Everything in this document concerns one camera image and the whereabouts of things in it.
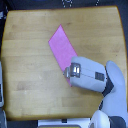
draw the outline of pink towel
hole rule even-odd
[[[49,40],[49,45],[62,71],[71,65],[71,58],[77,56],[61,25]]]

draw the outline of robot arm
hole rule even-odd
[[[104,96],[89,128],[126,128],[127,104],[125,81],[119,67],[112,61],[103,65],[84,57],[73,57],[64,71],[72,86],[97,92]]]

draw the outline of wood grain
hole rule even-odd
[[[4,110],[8,120],[91,117],[102,95],[70,87],[48,45],[62,25],[79,56],[121,68],[126,47],[116,7],[10,11],[2,42]]]

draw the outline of wooden tabletop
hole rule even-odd
[[[102,95],[70,87],[53,56],[48,40],[60,24],[79,56],[103,65],[114,61],[127,85],[126,46],[116,7],[10,11],[1,55],[8,120],[91,117],[98,109]]]

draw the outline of gray floor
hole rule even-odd
[[[61,0],[43,0],[42,4],[39,3],[31,3],[29,0],[7,0],[7,3],[10,9],[19,10],[19,9],[37,9],[37,8],[63,8],[63,4]],[[72,0],[72,7],[88,7],[88,6],[96,6],[97,0]],[[126,46],[128,50],[128,0],[99,0],[97,6],[106,6],[106,5],[117,5],[119,8],[123,30],[125,34]],[[0,36],[2,37],[4,27],[4,20],[0,20]],[[8,121],[8,128],[36,128],[37,121]]]

